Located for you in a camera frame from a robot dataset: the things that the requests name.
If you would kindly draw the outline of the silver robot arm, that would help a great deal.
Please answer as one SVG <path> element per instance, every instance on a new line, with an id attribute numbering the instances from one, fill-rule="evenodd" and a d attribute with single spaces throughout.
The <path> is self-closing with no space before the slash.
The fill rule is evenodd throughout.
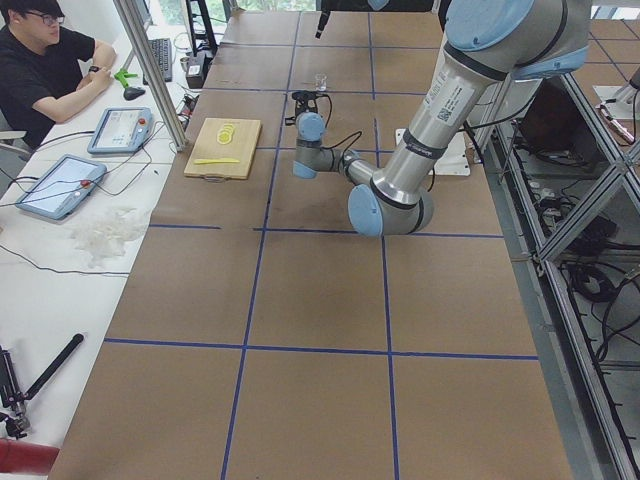
<path id="1" fill-rule="evenodd" d="M 444 27 L 449 5 L 446 0 L 320 0 L 316 2 L 320 17 L 315 38 L 321 38 L 333 12 L 435 13 Z"/>
<path id="2" fill-rule="evenodd" d="M 422 183 L 486 89 L 506 78 L 549 78 L 581 67 L 591 8 L 589 1 L 451 2 L 443 62 L 387 164 L 376 168 L 351 150 L 323 146 L 324 120 L 305 111 L 295 116 L 294 175 L 337 172 L 351 181 L 349 220 L 362 235 L 424 228 L 434 205 Z"/>

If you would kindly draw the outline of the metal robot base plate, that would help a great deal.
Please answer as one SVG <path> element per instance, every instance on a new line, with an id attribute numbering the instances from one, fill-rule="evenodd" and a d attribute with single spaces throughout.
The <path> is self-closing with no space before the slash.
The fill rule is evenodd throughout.
<path id="1" fill-rule="evenodd" d="M 465 134 L 458 132 L 443 156 L 435 164 L 437 176 L 469 176 L 471 173 L 466 156 Z"/>

